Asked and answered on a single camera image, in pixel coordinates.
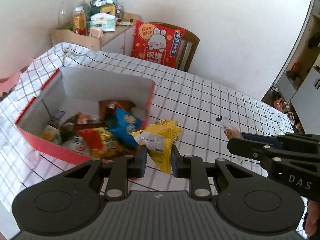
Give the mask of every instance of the white bunny illustration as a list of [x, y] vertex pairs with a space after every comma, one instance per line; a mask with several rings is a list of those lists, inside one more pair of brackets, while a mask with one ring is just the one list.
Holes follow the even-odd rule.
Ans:
[[163, 52], [165, 47], [167, 47], [167, 42], [165, 40], [165, 30], [160, 31], [159, 28], [154, 28], [153, 35], [150, 37], [148, 42], [149, 49], [157, 49], [159, 52]]

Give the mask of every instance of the table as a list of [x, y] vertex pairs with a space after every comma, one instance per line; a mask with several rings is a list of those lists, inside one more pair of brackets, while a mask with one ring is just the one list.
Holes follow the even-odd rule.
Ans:
[[[223, 157], [238, 163], [237, 157], [227, 149], [223, 130], [214, 122], [216, 117], [228, 117], [241, 132], [261, 135], [293, 132], [285, 114], [209, 80], [121, 54], [59, 43], [34, 60], [21, 75], [14, 91], [0, 103], [0, 200], [8, 210], [21, 190], [73, 167], [34, 150], [14, 125], [32, 97], [39, 95], [41, 85], [60, 67], [97, 68], [153, 80], [156, 86], [148, 123], [177, 120], [182, 127], [182, 136], [177, 143], [180, 153], [200, 156], [206, 162]], [[267, 176], [258, 162], [244, 159], [241, 165]], [[217, 194], [212, 178], [209, 181], [212, 193]], [[174, 179], [172, 175], [162, 173], [150, 158], [145, 177], [128, 183], [129, 190], [188, 190], [188, 187], [187, 179]], [[304, 233], [302, 221], [297, 230]]]

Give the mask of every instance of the tablecloth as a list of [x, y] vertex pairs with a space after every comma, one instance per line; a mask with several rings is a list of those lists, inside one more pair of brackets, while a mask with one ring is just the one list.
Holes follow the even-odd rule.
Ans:
[[[241, 132], [261, 135], [293, 132], [285, 114], [230, 88], [154, 62], [60, 43], [36, 58], [20, 76], [14, 91], [0, 103], [0, 200], [8, 210], [21, 190], [73, 167], [34, 150], [14, 125], [23, 108], [33, 96], [39, 95], [41, 85], [60, 67], [97, 68], [153, 80], [156, 86], [148, 123], [177, 120], [182, 127], [177, 143], [180, 153], [200, 156], [206, 162], [219, 157], [238, 162], [227, 149], [223, 130], [214, 123], [216, 117], [228, 117]], [[244, 159], [241, 165], [267, 176], [257, 161]], [[209, 181], [212, 193], [216, 194], [212, 178]], [[145, 177], [128, 183], [129, 190], [188, 190], [188, 187], [187, 179], [162, 173], [151, 159]], [[302, 221], [297, 230], [304, 233]]]

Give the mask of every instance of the wooden chair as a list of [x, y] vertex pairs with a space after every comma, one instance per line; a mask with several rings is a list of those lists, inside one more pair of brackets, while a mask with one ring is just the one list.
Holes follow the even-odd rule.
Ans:
[[[175, 25], [171, 25], [171, 24], [168, 24], [168, 23], [154, 23], [154, 24], [159, 24], [159, 25], [161, 25], [163, 27], [168, 27], [168, 28], [171, 28], [171, 29], [174, 29], [174, 30], [176, 30], [176, 29], [184, 29], [184, 28], [181, 28], [181, 27], [178, 27], [178, 26], [175, 26]], [[178, 61], [177, 69], [185, 71], [185, 72], [188, 72], [190, 64], [191, 64], [191, 61], [193, 59], [193, 56], [195, 55], [196, 49], [197, 49], [198, 44], [200, 42], [200, 39], [198, 38], [197, 35], [195, 35], [191, 31], [188, 31], [188, 30], [185, 29], [185, 35], [183, 36], [182, 40], [185, 41], [185, 42], [184, 42], [184, 45], [183, 45], [183, 48], [182, 48], [182, 52], [181, 53], [178, 52], [179, 61]], [[186, 52], [187, 45], [188, 45], [189, 42], [192, 44], [191, 45], [191, 49], [189, 51], [189, 55], [187, 57], [187, 60], [185, 61], [186, 63], [184, 65], [183, 69], [182, 69], [181, 65], [182, 65], [182, 62], [184, 61], [183, 58], [185, 56], [185, 52]]]

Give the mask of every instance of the yellow and white wrapper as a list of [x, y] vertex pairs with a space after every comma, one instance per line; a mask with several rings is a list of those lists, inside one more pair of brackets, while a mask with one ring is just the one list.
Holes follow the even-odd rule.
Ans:
[[148, 148], [151, 159], [161, 171], [171, 174], [171, 148], [181, 136], [178, 121], [162, 120], [131, 135], [139, 145]]

